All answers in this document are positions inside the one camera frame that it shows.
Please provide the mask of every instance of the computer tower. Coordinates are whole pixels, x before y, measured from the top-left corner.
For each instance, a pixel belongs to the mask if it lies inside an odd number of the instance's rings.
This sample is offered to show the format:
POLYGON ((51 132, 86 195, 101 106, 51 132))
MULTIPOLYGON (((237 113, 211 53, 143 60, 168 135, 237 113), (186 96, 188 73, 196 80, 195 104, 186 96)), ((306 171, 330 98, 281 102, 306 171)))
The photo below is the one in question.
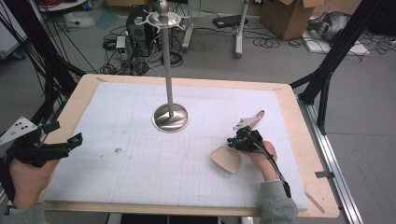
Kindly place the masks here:
POLYGON ((137 25, 145 21, 149 11, 147 5, 133 5, 126 21, 126 29, 131 41, 132 55, 136 57, 148 57, 151 54, 150 44, 155 37, 153 28, 148 25, 137 25))

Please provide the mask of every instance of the white device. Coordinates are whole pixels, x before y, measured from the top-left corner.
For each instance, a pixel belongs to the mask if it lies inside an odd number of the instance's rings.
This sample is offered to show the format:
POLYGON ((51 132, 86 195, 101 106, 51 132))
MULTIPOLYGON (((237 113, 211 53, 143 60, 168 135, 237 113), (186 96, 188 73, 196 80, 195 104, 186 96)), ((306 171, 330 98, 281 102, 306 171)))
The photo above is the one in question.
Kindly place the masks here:
POLYGON ((5 133, 3 133, 3 135, 0 136, 0 146, 36 129, 37 126, 35 126, 35 124, 33 124, 29 119, 20 117, 5 133))
POLYGON ((119 58, 121 61, 127 61, 128 56, 128 48, 126 46, 126 37, 121 35, 117 37, 117 45, 116 45, 117 53, 119 54, 119 58))

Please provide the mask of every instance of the gray sleeve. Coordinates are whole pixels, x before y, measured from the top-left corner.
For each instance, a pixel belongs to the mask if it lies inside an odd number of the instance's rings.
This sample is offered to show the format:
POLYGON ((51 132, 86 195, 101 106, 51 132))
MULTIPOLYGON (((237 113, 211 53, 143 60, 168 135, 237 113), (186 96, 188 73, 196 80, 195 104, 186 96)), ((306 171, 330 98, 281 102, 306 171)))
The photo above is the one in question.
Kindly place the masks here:
POLYGON ((44 213, 44 204, 28 209, 14 209, 9 215, 3 215, 4 224, 48 224, 44 213))
POLYGON ((265 181, 261 184, 262 217, 260 224, 297 223, 297 205, 286 196, 280 180, 265 181))

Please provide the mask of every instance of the cardboard box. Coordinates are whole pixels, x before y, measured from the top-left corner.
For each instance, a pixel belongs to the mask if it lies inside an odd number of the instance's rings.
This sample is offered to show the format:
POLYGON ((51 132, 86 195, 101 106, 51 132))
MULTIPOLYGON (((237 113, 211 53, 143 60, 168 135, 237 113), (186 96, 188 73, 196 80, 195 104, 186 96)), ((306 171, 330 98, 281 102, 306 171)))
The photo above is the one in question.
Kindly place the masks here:
POLYGON ((326 0, 323 6, 315 7, 313 16, 320 16, 323 12, 340 11, 352 15, 361 0, 326 0))
POLYGON ((260 21, 279 39, 300 38, 314 8, 323 4, 324 0, 267 0, 260 21))
POLYGON ((247 14, 250 16, 260 16, 262 12, 262 4, 255 4, 254 0, 248 1, 247 14))

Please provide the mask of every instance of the round metal base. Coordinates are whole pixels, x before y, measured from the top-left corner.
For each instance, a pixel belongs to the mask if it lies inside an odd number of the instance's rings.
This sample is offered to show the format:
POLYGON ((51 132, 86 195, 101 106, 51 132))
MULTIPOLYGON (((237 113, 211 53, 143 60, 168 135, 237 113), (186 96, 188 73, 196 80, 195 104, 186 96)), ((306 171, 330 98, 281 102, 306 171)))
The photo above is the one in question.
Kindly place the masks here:
POLYGON ((177 133, 187 127, 190 123, 190 112, 183 105, 173 104, 174 116, 169 117, 168 105, 162 105, 154 111, 152 123, 165 133, 177 133))

